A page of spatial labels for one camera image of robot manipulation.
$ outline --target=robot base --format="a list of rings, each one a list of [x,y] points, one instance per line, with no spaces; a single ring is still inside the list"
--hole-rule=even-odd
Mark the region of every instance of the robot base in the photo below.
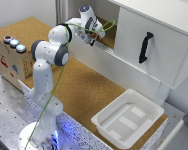
[[[18,149],[19,150],[25,150],[25,146],[28,142],[28,138],[30,137],[34,127],[36,125],[36,122],[29,124],[28,126],[26,126],[19,134],[18,137]],[[63,145],[63,138],[60,141],[59,139],[59,145]],[[43,148],[39,147],[39,148],[35,148],[31,142],[29,142],[29,144],[27,145],[26,150],[43,150]]]

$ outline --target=white plastic tray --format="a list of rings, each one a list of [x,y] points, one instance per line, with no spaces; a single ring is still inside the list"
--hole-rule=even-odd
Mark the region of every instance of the white plastic tray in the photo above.
[[[116,147],[129,149],[163,113],[163,108],[129,89],[91,120]]]

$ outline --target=white robotic arm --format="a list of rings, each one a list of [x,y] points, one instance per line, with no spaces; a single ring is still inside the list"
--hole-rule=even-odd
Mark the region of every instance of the white robotic arm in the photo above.
[[[88,36],[91,33],[88,30],[100,31],[103,28],[90,6],[82,6],[79,11],[81,19],[72,18],[56,26],[49,32],[49,42],[38,40],[32,45],[31,51],[36,63],[33,67],[34,88],[30,90],[29,97],[42,109],[45,107],[53,89],[51,65],[64,66],[68,61],[67,43],[75,35],[79,35],[86,44],[92,46],[95,40]],[[98,36],[100,39],[103,38],[105,32],[98,33]],[[62,103],[53,97],[31,138],[31,144],[34,147],[43,147],[42,143],[51,138],[51,135],[56,131],[55,117],[62,111]]]

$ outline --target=green cable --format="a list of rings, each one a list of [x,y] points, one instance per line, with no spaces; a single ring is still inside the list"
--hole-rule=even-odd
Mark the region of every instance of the green cable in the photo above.
[[[113,21],[113,24],[112,24],[109,28],[107,28],[107,29],[105,29],[105,30],[102,30],[103,27],[105,27],[105,26],[106,26],[108,23],[110,23],[111,21]],[[74,26],[80,27],[80,28],[82,28],[82,29],[84,29],[84,30],[97,33],[97,36],[98,36],[100,32],[105,32],[105,31],[111,29],[111,28],[114,26],[114,24],[115,24],[115,20],[110,20],[110,21],[108,21],[99,31],[88,30],[88,29],[85,29],[85,28],[83,28],[83,27],[81,27],[81,26],[79,26],[79,25],[76,25],[76,24],[71,24],[71,23],[70,23],[69,25],[74,25]],[[69,41],[69,38],[68,38],[68,37],[69,37],[69,35],[68,35],[68,30],[67,30],[66,27],[65,27],[65,29],[66,29],[66,37],[67,37],[67,48],[68,48],[68,41]],[[30,135],[30,137],[29,137],[29,139],[28,139],[28,141],[27,141],[27,144],[26,144],[26,146],[25,146],[25,150],[26,150],[27,145],[29,144],[29,142],[30,142],[30,140],[31,140],[31,138],[32,138],[32,136],[33,136],[33,133],[34,133],[34,131],[35,131],[35,129],[36,129],[36,127],[37,127],[37,125],[38,125],[38,123],[39,123],[39,121],[40,121],[40,119],[41,119],[43,113],[44,113],[44,111],[46,110],[48,104],[50,103],[50,100],[51,100],[52,96],[54,95],[54,92],[56,91],[56,88],[57,88],[57,86],[58,86],[58,83],[59,83],[59,81],[60,81],[60,79],[61,79],[61,76],[62,76],[62,74],[63,74],[64,67],[65,67],[65,66],[63,66],[62,71],[61,71],[61,74],[59,75],[59,78],[58,78],[58,80],[57,80],[57,83],[56,83],[56,85],[55,85],[55,87],[54,87],[54,90],[52,91],[52,94],[51,94],[49,100],[47,101],[45,107],[43,108],[43,111],[41,112],[41,114],[40,114],[40,116],[39,116],[39,118],[38,118],[38,120],[37,120],[37,122],[36,122],[36,125],[35,125],[35,127],[34,127],[32,133],[31,133],[31,135]]]

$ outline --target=wooden countertop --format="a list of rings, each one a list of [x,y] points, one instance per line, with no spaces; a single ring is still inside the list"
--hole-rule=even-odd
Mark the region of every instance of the wooden countertop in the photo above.
[[[30,17],[0,29],[0,40],[3,41],[3,37],[9,34],[19,39],[30,50],[34,41],[48,40],[47,35],[50,29],[49,26]],[[61,67],[52,65],[54,85],[61,70]],[[32,76],[23,82],[30,88],[34,86]],[[54,95],[63,103],[66,113],[117,150],[98,133],[96,126],[91,123],[91,118],[124,91],[122,87],[70,56]],[[131,150],[141,148],[166,119],[166,115],[161,116]]]

